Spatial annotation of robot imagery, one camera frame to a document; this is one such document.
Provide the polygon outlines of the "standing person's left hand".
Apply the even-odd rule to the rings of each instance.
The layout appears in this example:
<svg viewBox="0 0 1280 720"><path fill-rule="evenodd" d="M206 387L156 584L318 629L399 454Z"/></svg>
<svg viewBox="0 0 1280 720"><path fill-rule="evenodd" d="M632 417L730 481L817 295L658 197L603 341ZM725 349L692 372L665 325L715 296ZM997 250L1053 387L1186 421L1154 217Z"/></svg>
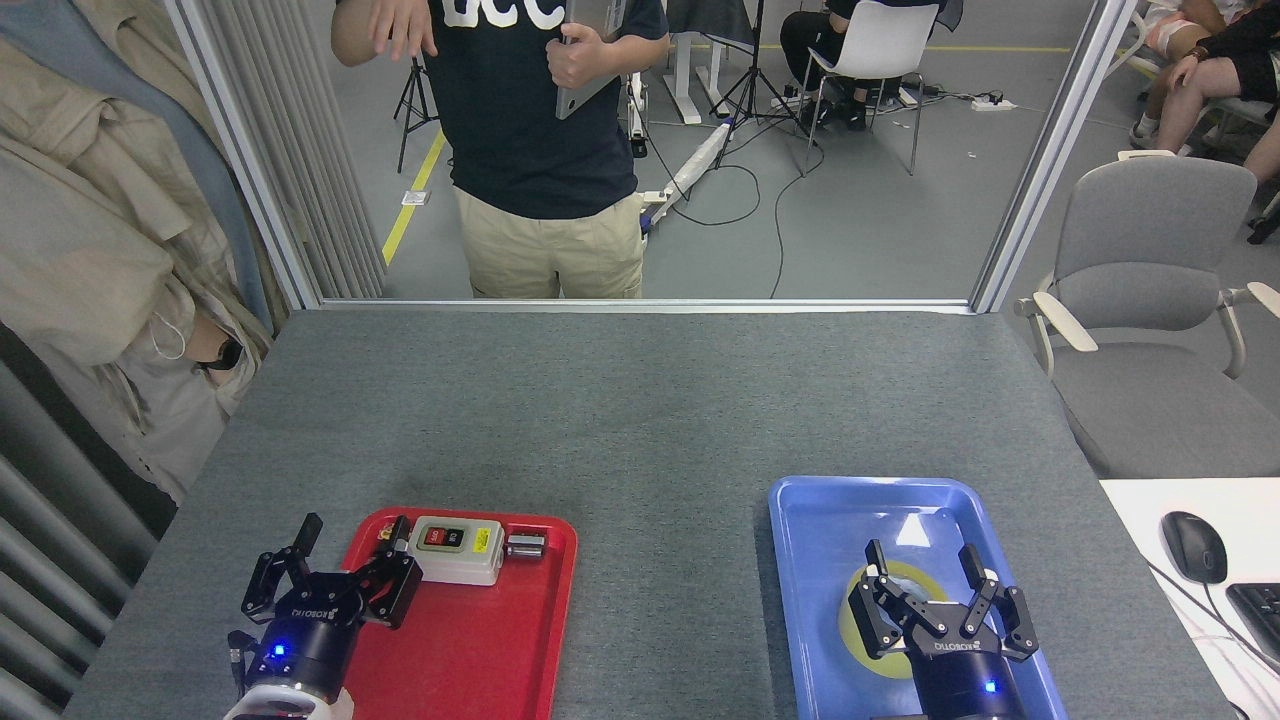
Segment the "standing person's left hand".
<svg viewBox="0 0 1280 720"><path fill-rule="evenodd" d="M561 40L547 46L547 61L557 88L582 88L611 73L609 53L600 35L589 26L563 23Z"/></svg>

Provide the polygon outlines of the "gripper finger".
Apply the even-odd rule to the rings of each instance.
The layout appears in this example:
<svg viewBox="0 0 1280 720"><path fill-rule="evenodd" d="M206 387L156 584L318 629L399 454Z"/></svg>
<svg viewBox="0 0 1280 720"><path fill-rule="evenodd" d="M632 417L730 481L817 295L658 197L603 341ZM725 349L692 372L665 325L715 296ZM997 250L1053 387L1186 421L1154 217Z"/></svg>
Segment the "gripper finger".
<svg viewBox="0 0 1280 720"><path fill-rule="evenodd" d="M422 583L422 569L410 552L411 529L408 518L398 516L387 539L365 565L352 573L355 588L362 601L364 623L376 623L390 629L402 625Z"/></svg>
<svg viewBox="0 0 1280 720"><path fill-rule="evenodd" d="M1025 662L1039 648L1034 623L1030 620L1025 593L1016 585L1005 585L995 570L989 570L979 550L973 543L965 543L957 552L966 583L974 591L966 606L966 614L957 624L963 638L977 638L980 625L991 609L998 614L1004 629L1001 655L1014 662Z"/></svg>
<svg viewBox="0 0 1280 720"><path fill-rule="evenodd" d="M904 588L888 574L878 539L868 542L865 559L865 568L852 580L847 606L865 655L879 660L902 652L897 644L915 624L928 625L928 598Z"/></svg>
<svg viewBox="0 0 1280 720"><path fill-rule="evenodd" d="M247 618L274 618L276 591L280 579L287 574L293 591L310 592L307 557L323 530L323 520L316 512L308 512L292 544L274 553L259 556L259 561L247 584L241 610Z"/></svg>

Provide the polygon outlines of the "standing person's right hand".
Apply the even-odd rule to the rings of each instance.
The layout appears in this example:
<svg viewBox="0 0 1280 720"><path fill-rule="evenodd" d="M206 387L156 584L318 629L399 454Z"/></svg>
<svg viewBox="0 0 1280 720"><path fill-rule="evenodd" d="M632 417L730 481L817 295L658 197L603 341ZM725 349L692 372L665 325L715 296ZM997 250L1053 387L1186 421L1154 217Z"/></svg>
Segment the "standing person's right hand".
<svg viewBox="0 0 1280 720"><path fill-rule="evenodd" d="M367 22L375 55L398 60L439 53L429 1L371 1Z"/></svg>

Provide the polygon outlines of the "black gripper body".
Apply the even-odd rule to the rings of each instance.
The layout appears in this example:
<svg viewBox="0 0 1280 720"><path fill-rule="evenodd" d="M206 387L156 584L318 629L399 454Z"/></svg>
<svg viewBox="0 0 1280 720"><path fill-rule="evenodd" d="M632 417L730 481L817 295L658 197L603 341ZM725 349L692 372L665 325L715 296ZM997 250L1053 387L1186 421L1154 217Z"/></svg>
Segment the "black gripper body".
<svg viewBox="0 0 1280 720"><path fill-rule="evenodd" d="M966 638L941 638L916 625L906 639L922 711L929 719L1018 719L1019 693L993 628L977 626Z"/></svg>
<svg viewBox="0 0 1280 720"><path fill-rule="evenodd" d="M247 670L247 683L338 696L365 623L364 573L312 573L274 602L273 618Z"/></svg>

